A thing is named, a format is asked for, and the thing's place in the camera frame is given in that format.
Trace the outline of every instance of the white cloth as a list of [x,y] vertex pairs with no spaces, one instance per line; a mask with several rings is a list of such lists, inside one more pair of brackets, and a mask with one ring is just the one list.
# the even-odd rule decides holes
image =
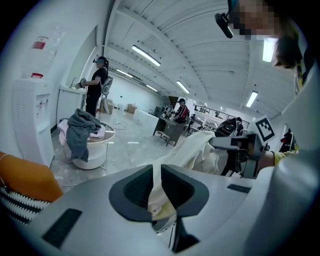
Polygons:
[[[66,134],[67,134],[67,130],[69,128],[68,120],[67,119],[62,120],[58,124],[57,127],[60,130],[59,141],[60,141],[61,145],[64,146],[67,142]],[[101,125],[101,128],[98,130],[97,133],[90,133],[88,140],[90,140],[90,138],[102,139],[105,136],[105,130],[106,130],[106,128],[103,125]]]
[[219,155],[209,140],[215,137],[211,131],[195,132],[177,146],[166,156],[142,165],[153,165],[153,189],[149,196],[148,210],[155,216],[162,210],[162,205],[168,201],[161,186],[161,165],[175,165],[190,170],[219,175]]

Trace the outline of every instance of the red label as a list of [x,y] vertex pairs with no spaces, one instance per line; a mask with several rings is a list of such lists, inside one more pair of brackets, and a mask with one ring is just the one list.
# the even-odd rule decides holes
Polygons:
[[40,50],[42,50],[44,47],[45,47],[45,42],[34,42],[34,44],[33,44],[33,46],[32,46],[32,48],[33,49],[40,49]]

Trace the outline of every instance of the gray cloth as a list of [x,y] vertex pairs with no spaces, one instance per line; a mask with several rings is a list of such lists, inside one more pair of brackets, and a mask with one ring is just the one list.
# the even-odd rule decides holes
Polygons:
[[96,134],[101,128],[100,121],[88,112],[77,108],[68,120],[66,143],[71,150],[71,158],[88,162],[87,141],[91,133]]

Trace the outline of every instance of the orange cushion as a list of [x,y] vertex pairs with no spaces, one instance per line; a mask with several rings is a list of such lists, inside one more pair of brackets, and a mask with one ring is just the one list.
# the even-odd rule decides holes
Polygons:
[[30,198],[53,202],[64,194],[47,166],[12,155],[0,161],[0,176],[10,191]]

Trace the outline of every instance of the railing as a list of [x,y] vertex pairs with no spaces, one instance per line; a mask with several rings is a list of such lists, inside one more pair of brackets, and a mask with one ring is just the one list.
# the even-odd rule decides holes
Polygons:
[[[221,122],[231,118],[237,118],[237,116],[226,114],[224,112],[220,112],[218,110],[211,109],[208,107],[199,106],[199,105],[194,105],[194,106],[195,106],[194,110],[196,111],[196,113],[200,112],[200,113],[208,114],[209,116],[221,119]],[[249,122],[242,120],[242,125],[244,129],[247,129],[249,124],[250,124]]]

